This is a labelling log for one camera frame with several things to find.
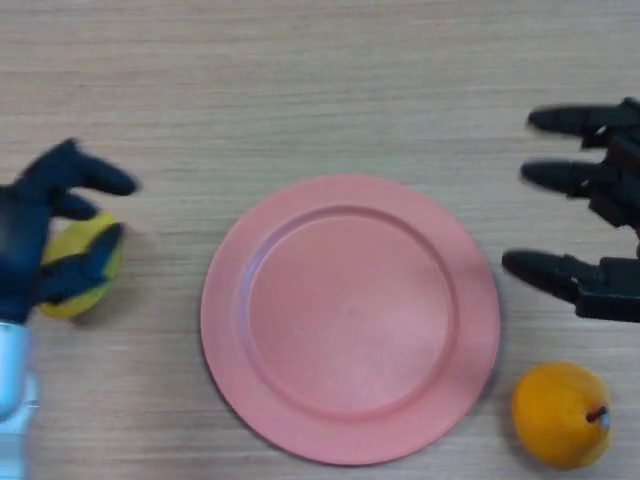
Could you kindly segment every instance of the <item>dark blue robotic hand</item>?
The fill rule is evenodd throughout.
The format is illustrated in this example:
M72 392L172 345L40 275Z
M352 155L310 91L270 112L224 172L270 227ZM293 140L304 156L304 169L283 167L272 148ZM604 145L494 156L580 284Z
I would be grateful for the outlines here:
M70 192L76 187L125 196L137 190L137 183L70 139L42 154L13 184L0 187L0 320L24 324L35 305L62 302L104 281L102 267L121 225L103 232L87 254L41 267L54 217L87 220L97 213Z

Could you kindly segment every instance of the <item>fruit stem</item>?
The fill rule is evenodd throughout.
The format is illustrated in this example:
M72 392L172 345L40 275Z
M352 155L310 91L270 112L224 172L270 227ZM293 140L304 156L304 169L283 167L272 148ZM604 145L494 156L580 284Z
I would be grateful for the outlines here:
M591 413L587 414L587 422L593 423L596 420L598 420L600 417L602 417L603 415L606 415L607 413L608 413L607 407L605 407L603 405L602 407L600 407L595 412L591 412Z

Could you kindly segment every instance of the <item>wood grain surface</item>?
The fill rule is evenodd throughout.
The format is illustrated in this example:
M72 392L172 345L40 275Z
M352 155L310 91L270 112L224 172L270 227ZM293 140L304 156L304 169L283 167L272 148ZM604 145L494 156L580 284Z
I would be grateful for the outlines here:
M144 182L92 198L131 229L91 325L32 320L42 408L36 480L630 479L640 470L640 329L577 319L507 277L511 247L633 256L582 202L518 180L535 156L597 159L540 138L528 111L640 94L637 0L2 0L0 175L70 136ZM291 457L223 404L200 354L203 278L233 222L315 175L383 175L449 208L496 275L495 376L448 436L341 469ZM614 445L548 472L520 451L509 395L536 362L601 374Z

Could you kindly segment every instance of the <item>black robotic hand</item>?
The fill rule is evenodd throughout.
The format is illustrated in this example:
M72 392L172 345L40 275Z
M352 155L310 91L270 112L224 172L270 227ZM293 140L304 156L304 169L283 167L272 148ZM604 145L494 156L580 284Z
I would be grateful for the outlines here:
M585 199L590 210L615 228L640 237L640 103L562 105L531 112L535 129L581 139L583 149L606 149L600 163L531 161L524 180L567 198ZM636 252L640 258L640 247ZM640 322L640 260L603 257L590 265L571 255L510 250L503 267L529 285L570 302L576 315Z
M132 177L83 153L73 139L42 154L13 184L0 187L0 320L23 324L34 305L64 301L104 281L102 267L122 234L121 225L100 235L87 254L41 268L54 217L87 220L97 213L70 192L76 187L113 195L137 190Z

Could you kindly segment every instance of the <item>robotic arm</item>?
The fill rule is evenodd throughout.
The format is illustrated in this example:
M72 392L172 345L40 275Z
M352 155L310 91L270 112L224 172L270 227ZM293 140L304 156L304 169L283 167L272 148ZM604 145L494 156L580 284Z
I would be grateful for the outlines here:
M566 105L540 108L529 124L543 132L578 137L583 149L606 149L600 163L564 160L522 165L525 181L570 199L615 228L629 226L640 237L640 103ZM640 248L636 251L640 258ZM571 255L510 250L502 257L507 272L529 285L575 305L576 315L640 323L640 260L604 257L590 265Z
M26 478L26 434L38 408L27 327L0 322L0 480Z
M40 303L58 304L106 281L104 266L123 234L106 229L86 253L41 266L56 216L88 220L97 209L69 190L91 188L130 195L136 182L67 140L35 160L11 185L0 187L0 480L27 476L26 434L37 408L26 323Z

